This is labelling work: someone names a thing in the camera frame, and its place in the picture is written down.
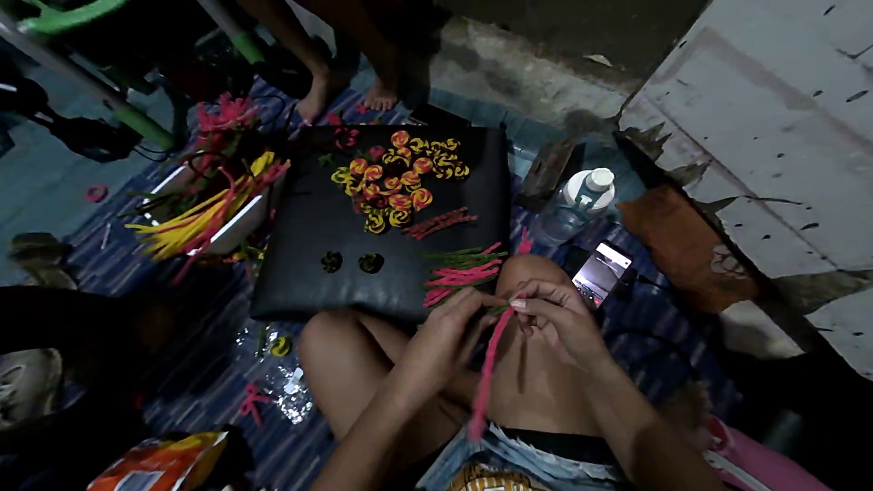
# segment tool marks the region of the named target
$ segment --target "black pillow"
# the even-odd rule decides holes
[[[458,158],[471,173],[465,181],[437,179],[431,172],[422,187],[433,203],[414,213],[413,224],[462,206],[478,220],[436,232],[418,241],[388,225],[380,235],[364,231],[365,215],[352,209],[351,198],[330,176],[348,166],[352,151],[342,155],[334,146],[334,127],[300,132],[292,151],[292,167],[276,215],[264,264],[251,302],[251,316],[264,321],[303,322],[319,310],[356,307],[399,321],[418,323],[427,317],[422,307],[422,283],[435,266],[423,252],[451,252],[503,242],[508,249],[510,189],[506,138],[490,128],[433,128],[427,126],[357,126],[357,145],[368,152],[381,145],[392,148],[390,137],[399,130],[411,138],[460,142]],[[334,165],[321,166],[320,156],[333,153]],[[327,251],[342,254],[342,267],[326,273],[321,258]],[[381,254],[385,263],[375,274],[364,273],[358,258]]]

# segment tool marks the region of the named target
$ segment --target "chair leg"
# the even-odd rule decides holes
[[[155,120],[143,114],[136,107],[128,104],[127,100],[120,93],[91,75],[81,66],[76,65],[69,59],[58,55],[44,45],[18,32],[15,21],[2,9],[0,9],[0,37],[9,41],[24,54],[35,59],[40,65],[76,83],[93,97],[103,100],[112,108],[116,117],[121,122],[142,135],[160,150],[173,148],[174,138],[169,131],[162,128]]]
[[[230,38],[234,47],[249,63],[254,65],[266,60],[251,34],[237,24],[237,21],[217,0],[197,0],[197,3],[206,10],[206,13],[218,24],[218,28]]]

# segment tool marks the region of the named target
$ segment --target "plastic bag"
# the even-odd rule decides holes
[[[203,484],[227,446],[227,432],[147,439],[88,485],[89,491],[190,491]]]

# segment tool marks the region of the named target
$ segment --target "phone screen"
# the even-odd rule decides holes
[[[601,242],[573,277],[573,284],[599,307],[628,266],[630,258]]]

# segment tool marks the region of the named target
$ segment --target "person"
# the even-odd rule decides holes
[[[498,346],[491,423],[473,443],[464,422],[478,374],[465,366],[495,319],[468,323],[507,299],[516,314]],[[627,481],[724,489],[612,359],[573,283],[548,259],[510,258],[496,296],[466,288],[411,338],[342,309],[315,315],[300,342],[313,397],[340,440],[312,490],[582,490]]]
[[[380,6],[393,10],[402,0],[383,1]],[[285,48],[309,69],[313,75],[309,93],[297,105],[303,121],[314,123],[327,107],[327,97],[346,85],[348,80],[333,73],[303,25],[285,0],[237,0],[249,15],[270,30]],[[369,59],[376,71],[376,80],[364,105],[376,111],[387,111],[397,103],[397,48],[379,32],[371,8],[363,0],[298,0],[300,6],[348,35]]]

